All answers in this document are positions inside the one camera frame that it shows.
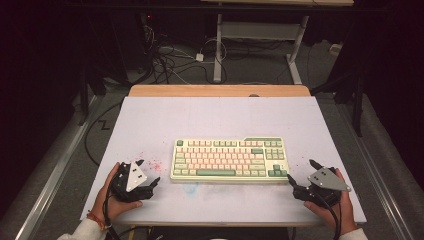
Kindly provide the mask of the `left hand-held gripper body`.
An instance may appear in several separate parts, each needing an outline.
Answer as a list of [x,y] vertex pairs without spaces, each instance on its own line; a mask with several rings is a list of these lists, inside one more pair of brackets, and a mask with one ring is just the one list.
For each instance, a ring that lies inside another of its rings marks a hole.
[[147,176],[135,162],[122,163],[110,183],[110,190],[121,202],[134,202],[150,199],[153,191],[143,186]]

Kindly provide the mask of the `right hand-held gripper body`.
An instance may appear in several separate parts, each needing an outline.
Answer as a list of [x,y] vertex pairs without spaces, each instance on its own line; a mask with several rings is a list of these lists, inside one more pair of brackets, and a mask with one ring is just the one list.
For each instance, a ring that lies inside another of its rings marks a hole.
[[311,185],[308,187],[298,185],[293,188],[295,199],[310,201],[320,207],[332,207],[340,202],[341,192],[350,192],[351,187],[341,180],[333,167],[323,167],[308,177]]

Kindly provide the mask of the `cream pink green keyboard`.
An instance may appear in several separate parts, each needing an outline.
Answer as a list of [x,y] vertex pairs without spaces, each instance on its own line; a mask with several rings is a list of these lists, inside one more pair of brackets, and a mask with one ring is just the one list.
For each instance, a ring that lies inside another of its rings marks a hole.
[[184,182],[285,183],[290,173],[280,137],[178,139],[171,166]]

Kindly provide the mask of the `person's right hand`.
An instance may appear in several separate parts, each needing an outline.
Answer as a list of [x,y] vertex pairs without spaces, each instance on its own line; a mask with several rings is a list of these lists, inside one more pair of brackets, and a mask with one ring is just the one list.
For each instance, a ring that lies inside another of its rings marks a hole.
[[310,201],[305,201],[304,206],[317,215],[327,227],[334,232],[338,232],[340,236],[358,229],[354,221],[353,206],[348,192],[342,191],[340,202],[332,207],[339,224],[336,224],[330,210],[322,208]]

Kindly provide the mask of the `person's left hand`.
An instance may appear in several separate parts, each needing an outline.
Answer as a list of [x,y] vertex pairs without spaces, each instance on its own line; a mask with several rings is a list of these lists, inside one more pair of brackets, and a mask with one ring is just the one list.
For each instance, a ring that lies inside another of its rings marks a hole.
[[[104,185],[100,188],[96,196],[93,207],[88,213],[88,217],[91,220],[97,223],[102,223],[103,225],[106,224],[104,213],[103,213],[103,210],[104,210],[103,204],[105,200],[107,199],[106,194],[108,193],[109,184],[112,178],[114,177],[114,175],[117,173],[119,166],[120,166],[120,163],[117,162],[112,168],[112,170],[109,172],[104,182]],[[108,217],[111,222],[117,219],[121,214],[128,212],[130,210],[139,208],[143,205],[141,201],[135,201],[130,203],[120,202],[114,196],[109,197],[107,200],[108,200],[108,203],[107,203]]]

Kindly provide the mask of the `white table mat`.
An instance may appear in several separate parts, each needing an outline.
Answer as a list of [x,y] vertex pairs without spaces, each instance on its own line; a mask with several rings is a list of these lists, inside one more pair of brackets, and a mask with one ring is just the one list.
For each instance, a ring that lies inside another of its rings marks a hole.
[[124,100],[85,206],[118,162],[141,160],[158,182],[151,199],[120,216],[124,224],[314,226],[320,219],[288,184],[182,183],[170,178],[178,139],[283,139],[290,173],[308,185],[309,162],[344,167],[313,97],[128,97]]

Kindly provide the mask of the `wooden table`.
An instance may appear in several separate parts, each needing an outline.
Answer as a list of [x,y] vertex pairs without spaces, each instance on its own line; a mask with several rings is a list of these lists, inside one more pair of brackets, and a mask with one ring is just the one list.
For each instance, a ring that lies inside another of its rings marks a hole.
[[303,86],[135,86],[116,123],[112,154],[144,158],[161,181],[144,207],[124,216],[152,225],[296,226],[308,219],[284,184],[178,183],[171,180],[173,144],[182,138],[290,137],[310,102]]

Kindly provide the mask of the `metal floor rail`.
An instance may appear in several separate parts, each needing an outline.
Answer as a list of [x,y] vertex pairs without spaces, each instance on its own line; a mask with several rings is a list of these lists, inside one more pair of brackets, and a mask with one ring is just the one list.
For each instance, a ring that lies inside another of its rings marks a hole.
[[347,123],[360,152],[360,160],[367,179],[377,196],[375,209],[384,212],[390,222],[395,240],[419,240],[421,237],[420,201],[424,198],[410,171],[395,149],[387,132],[380,124],[373,108],[365,107],[361,135],[351,124],[349,108],[340,105],[338,110]]
[[89,98],[88,113],[78,111],[72,117],[25,183],[14,202],[13,210],[24,220],[13,240],[32,240],[35,236],[102,101],[102,96]]

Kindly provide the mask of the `white metal desk frame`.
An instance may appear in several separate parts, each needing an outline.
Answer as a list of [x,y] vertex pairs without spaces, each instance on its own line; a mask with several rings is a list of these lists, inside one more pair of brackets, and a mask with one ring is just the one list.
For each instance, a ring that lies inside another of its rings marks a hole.
[[214,58],[213,82],[222,83],[225,52],[223,38],[227,39],[253,39],[253,40],[288,40],[293,41],[293,51],[286,55],[286,62],[294,84],[302,85],[296,58],[303,40],[309,17],[303,16],[296,24],[256,23],[224,21],[223,16],[217,16],[216,24],[216,50]]

